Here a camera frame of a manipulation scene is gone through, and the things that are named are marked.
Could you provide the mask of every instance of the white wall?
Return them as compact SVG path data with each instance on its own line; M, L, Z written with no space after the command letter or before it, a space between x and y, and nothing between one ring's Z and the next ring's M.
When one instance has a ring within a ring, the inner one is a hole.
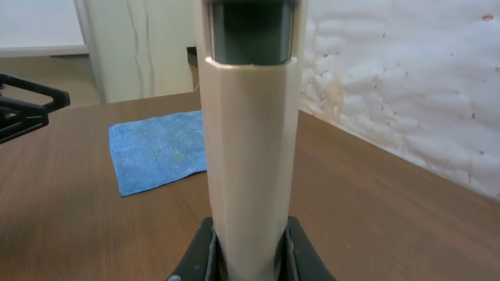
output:
M1 0L1 48L83 46L73 0Z
M500 197L500 2L310 0L301 109Z
M191 1L85 2L107 102L193 90Z

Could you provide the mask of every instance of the tabletop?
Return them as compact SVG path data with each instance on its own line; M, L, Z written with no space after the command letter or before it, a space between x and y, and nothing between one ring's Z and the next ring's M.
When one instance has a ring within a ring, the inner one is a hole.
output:
M205 173L121 198L111 124L198 93L55 112L0 146L0 279L164 280L211 215ZM500 280L500 204L300 112L290 214L344 280Z

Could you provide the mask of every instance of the black object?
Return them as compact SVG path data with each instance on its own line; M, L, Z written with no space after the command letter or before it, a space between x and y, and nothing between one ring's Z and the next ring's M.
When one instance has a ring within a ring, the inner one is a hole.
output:
M282 261L280 281L335 281L297 218L288 217L279 248ZM219 262L223 261L213 221L212 218L205 218L167 281L220 281L225 274L220 270L225 266L219 265Z
M34 105L0 95L0 144L47 126L50 112L70 105L68 92L0 73L0 89L4 85L49 96L52 102Z

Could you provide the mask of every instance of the blue cloth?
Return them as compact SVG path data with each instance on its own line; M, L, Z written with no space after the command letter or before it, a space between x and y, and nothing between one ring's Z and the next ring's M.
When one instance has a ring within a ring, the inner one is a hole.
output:
M206 171L202 112L112 125L109 150L122 197Z

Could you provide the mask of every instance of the cloth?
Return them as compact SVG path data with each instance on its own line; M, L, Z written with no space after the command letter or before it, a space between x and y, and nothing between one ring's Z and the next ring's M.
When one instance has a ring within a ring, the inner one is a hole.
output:
M122 197L206 171L202 112L112 125L109 150Z

